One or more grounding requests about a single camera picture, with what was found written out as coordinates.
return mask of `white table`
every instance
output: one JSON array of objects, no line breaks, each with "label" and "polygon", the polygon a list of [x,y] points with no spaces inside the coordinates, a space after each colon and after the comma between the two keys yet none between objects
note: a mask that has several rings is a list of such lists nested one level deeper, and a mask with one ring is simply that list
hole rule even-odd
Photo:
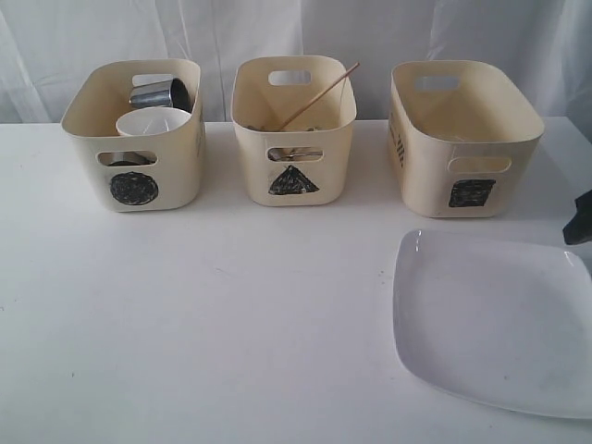
[{"label": "white table", "polygon": [[57,125],[0,126],[0,442],[589,444],[591,422],[427,387],[393,345],[408,230],[562,245],[592,146],[546,122],[511,211],[455,221],[403,206],[384,121],[357,124],[332,204],[251,202],[218,123],[198,198],[136,214],[99,205]]}]

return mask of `wooden chopstick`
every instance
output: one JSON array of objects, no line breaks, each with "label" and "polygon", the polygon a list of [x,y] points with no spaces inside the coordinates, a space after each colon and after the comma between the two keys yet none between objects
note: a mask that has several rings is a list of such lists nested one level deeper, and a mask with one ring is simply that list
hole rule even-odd
[{"label": "wooden chopstick", "polygon": [[356,62],[355,65],[353,65],[350,69],[348,69],[343,74],[341,74],[337,80],[335,80],[333,83],[331,83],[329,86],[327,86],[323,91],[321,91],[319,94],[317,94],[315,97],[313,97],[307,104],[301,106],[296,112],[294,112],[294,114],[292,114],[290,117],[288,117],[284,121],[284,123],[281,124],[281,126],[277,129],[276,132],[282,131],[284,128],[286,128],[296,117],[298,117],[300,114],[302,114],[308,108],[310,108],[312,105],[314,105],[316,102],[318,102],[325,94],[327,94],[329,91],[331,91],[340,81],[349,77],[350,74],[352,74],[352,72],[356,68],[358,68],[359,66],[360,66],[360,62]]}]

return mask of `black triangle label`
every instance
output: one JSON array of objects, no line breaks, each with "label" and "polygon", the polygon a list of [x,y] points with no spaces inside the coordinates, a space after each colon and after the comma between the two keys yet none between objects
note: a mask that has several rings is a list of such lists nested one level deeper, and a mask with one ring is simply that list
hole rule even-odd
[{"label": "black triangle label", "polygon": [[269,187],[269,194],[274,196],[286,196],[288,194],[305,194],[316,192],[318,187],[311,182],[296,166],[288,166],[286,170],[277,176],[277,179]]}]

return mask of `cream plastic bin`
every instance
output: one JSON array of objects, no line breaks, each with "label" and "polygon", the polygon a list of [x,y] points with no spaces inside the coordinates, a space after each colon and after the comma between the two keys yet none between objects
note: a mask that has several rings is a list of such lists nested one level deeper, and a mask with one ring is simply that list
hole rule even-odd
[{"label": "cream plastic bin", "polygon": [[503,211],[543,134],[499,69],[474,61],[404,63],[392,72],[389,151],[405,204],[429,217]]},{"label": "cream plastic bin", "polygon": [[[131,111],[133,78],[170,74],[185,83],[192,101],[191,118],[170,132],[122,137],[116,121]],[[164,210],[189,203],[202,178],[205,137],[201,70],[189,60],[116,62],[96,69],[62,119],[100,201],[119,212]],[[143,156],[149,165],[116,165],[122,155]]]},{"label": "cream plastic bin", "polygon": [[[310,81],[271,84],[276,71],[308,71]],[[284,132],[281,122],[345,72],[320,55],[257,58],[235,81],[232,119],[247,191],[261,205],[319,205],[343,191],[356,117],[349,80],[340,82]]]}]

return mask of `white backdrop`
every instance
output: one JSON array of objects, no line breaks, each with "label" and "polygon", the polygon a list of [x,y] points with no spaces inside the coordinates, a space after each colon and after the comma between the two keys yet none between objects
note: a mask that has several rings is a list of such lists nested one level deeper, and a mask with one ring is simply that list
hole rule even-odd
[{"label": "white backdrop", "polygon": [[228,120],[240,63],[299,54],[360,60],[359,118],[384,118],[392,67],[463,58],[592,140],[591,42],[592,0],[0,0],[0,122],[58,121],[93,69],[165,57],[199,63],[206,120]]}]

